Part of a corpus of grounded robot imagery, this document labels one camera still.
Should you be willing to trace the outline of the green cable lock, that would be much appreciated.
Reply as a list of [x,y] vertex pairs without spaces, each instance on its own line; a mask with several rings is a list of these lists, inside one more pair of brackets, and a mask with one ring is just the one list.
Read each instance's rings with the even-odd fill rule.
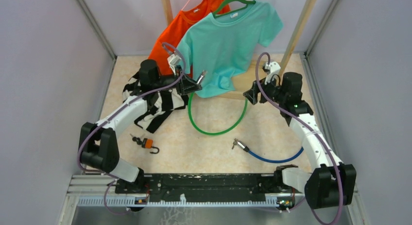
[[193,114],[193,100],[195,97],[195,93],[191,93],[189,95],[189,100],[188,100],[188,104],[187,104],[187,115],[188,115],[188,119],[189,122],[191,124],[191,126],[194,128],[195,131],[197,131],[198,133],[202,134],[202,135],[206,135],[206,136],[221,136],[224,134],[227,134],[231,131],[233,131],[235,128],[237,128],[240,123],[244,120],[247,109],[248,109],[248,101],[246,99],[243,100],[243,104],[242,104],[242,109],[241,112],[239,113],[239,116],[237,117],[237,119],[232,120],[232,123],[230,124],[226,124],[224,126],[218,126],[218,129],[216,128],[212,128],[212,129],[204,129],[202,126],[199,126],[194,114]]

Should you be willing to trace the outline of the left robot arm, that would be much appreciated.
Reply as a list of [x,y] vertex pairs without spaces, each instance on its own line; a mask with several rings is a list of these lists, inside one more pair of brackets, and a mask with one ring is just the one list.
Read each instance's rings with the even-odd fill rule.
[[192,79],[182,69],[182,63],[172,60],[170,66],[175,69],[174,73],[161,76],[156,61],[144,60],[137,72],[138,85],[123,104],[98,122],[86,122],[81,127],[76,158],[79,167],[90,166],[92,172],[127,181],[126,186],[134,193],[144,190],[144,172],[120,157],[118,137],[138,117],[154,107],[158,92],[170,89],[176,89],[179,95],[196,92],[202,89],[201,83],[206,75],[206,71],[202,71],[198,78]]

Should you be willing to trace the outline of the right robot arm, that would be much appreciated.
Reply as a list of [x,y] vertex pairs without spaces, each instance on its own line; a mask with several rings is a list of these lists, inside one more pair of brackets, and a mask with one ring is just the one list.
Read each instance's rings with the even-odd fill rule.
[[270,98],[279,105],[281,116],[301,140],[311,165],[311,173],[292,165],[277,167],[274,187],[279,192],[291,187],[302,192],[311,209],[347,206],[354,194],[355,167],[344,164],[328,145],[310,105],[302,99],[302,80],[301,74],[287,72],[281,85],[264,78],[253,81],[243,93],[251,104],[265,103]]

